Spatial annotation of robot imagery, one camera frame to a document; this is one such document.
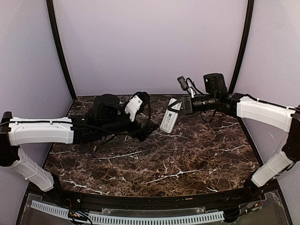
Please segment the white remote control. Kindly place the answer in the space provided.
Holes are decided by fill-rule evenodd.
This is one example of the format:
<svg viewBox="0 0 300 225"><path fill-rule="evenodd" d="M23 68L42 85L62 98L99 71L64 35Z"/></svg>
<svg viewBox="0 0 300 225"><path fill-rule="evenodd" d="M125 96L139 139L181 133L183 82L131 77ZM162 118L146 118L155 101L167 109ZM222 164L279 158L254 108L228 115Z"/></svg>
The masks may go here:
<svg viewBox="0 0 300 225"><path fill-rule="evenodd" d="M177 99L171 98L168 105L171 105L176 101L177 101ZM171 109L178 111L180 109L180 107L181 107L181 102L179 102L176 105L172 106ZM173 127L175 125L177 117L178 117L177 112L170 111L170 110L167 109L166 112L165 112L165 115L163 117L163 120L160 124L160 130L170 134L173 130Z"/></svg>

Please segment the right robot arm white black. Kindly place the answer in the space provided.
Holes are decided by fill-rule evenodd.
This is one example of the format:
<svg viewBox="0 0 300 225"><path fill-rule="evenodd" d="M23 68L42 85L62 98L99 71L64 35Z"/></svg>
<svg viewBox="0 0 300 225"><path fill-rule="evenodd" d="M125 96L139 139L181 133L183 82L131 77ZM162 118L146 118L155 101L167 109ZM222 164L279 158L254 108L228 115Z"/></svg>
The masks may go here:
<svg viewBox="0 0 300 225"><path fill-rule="evenodd" d="M170 103L167 111L188 115L207 110L216 110L229 116L251 119L271 125L288 133L282 149L259 167L245 183L247 186L264 186L289 166L300 160L300 110L259 100L249 94L233 93L221 98L206 94L183 96Z"/></svg>

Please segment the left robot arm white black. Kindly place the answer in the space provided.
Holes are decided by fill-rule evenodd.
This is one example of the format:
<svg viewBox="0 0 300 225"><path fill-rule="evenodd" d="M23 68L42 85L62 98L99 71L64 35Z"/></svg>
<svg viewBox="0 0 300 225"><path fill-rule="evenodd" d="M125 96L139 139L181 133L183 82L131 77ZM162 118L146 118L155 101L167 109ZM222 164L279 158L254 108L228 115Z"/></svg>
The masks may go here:
<svg viewBox="0 0 300 225"><path fill-rule="evenodd" d="M150 118L141 124L134 116L118 112L109 116L88 113L54 119L22 119L5 112L0 123L0 165L13 169L41 191L48 192L60 188L59 178L29 158L21 149L22 144L84 144L109 135L129 135L144 141L157 128L158 124Z"/></svg>

